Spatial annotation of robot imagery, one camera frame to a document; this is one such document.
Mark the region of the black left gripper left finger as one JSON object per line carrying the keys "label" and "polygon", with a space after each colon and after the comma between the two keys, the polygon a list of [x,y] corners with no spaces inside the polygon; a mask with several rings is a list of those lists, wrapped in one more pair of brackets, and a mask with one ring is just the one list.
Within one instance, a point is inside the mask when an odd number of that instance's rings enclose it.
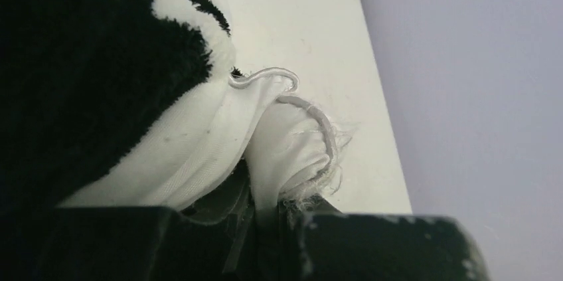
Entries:
{"label": "black left gripper left finger", "polygon": [[226,261],[252,212],[248,166],[182,211],[56,209],[16,229],[1,221],[2,280],[236,280]]}

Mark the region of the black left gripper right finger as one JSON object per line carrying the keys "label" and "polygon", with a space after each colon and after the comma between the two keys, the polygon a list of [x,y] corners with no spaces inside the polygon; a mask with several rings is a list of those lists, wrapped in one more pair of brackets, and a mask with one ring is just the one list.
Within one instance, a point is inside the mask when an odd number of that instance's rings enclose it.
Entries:
{"label": "black left gripper right finger", "polygon": [[278,205],[282,280],[489,280],[477,243],[455,219],[342,213],[316,197]]}

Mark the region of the white pillow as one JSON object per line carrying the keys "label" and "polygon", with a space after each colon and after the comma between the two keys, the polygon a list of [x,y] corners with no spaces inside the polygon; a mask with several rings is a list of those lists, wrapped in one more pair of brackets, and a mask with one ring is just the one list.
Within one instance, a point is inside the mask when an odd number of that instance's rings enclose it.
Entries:
{"label": "white pillow", "polygon": [[186,209],[250,153],[251,190],[263,213],[302,201],[333,179],[350,136],[296,96],[296,75],[142,73],[81,85],[56,123],[58,207]]}

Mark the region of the black white striped pillowcase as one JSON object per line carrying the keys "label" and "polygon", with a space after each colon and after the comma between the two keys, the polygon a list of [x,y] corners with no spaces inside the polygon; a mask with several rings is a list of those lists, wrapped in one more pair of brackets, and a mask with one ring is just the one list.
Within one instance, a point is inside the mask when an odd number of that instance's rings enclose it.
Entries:
{"label": "black white striped pillowcase", "polygon": [[100,179],[233,54],[212,0],[1,0],[1,217]]}

